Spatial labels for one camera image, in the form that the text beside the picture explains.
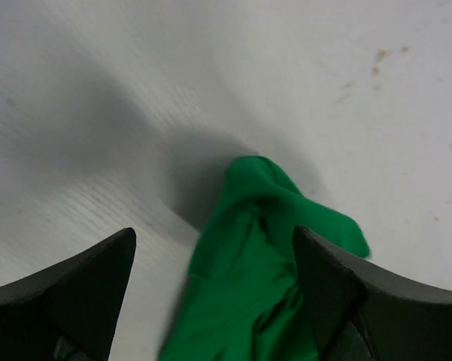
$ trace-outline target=white table surface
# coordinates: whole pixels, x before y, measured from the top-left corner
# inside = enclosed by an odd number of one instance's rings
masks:
[[[0,285],[134,227],[112,360],[156,359],[250,153],[452,290],[452,0],[0,1]]]

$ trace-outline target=green fabric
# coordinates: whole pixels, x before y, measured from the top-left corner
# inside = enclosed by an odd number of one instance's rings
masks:
[[[304,198],[271,160],[235,160],[194,251],[190,285],[159,359],[317,359],[296,282],[296,225],[369,255],[352,219]]]

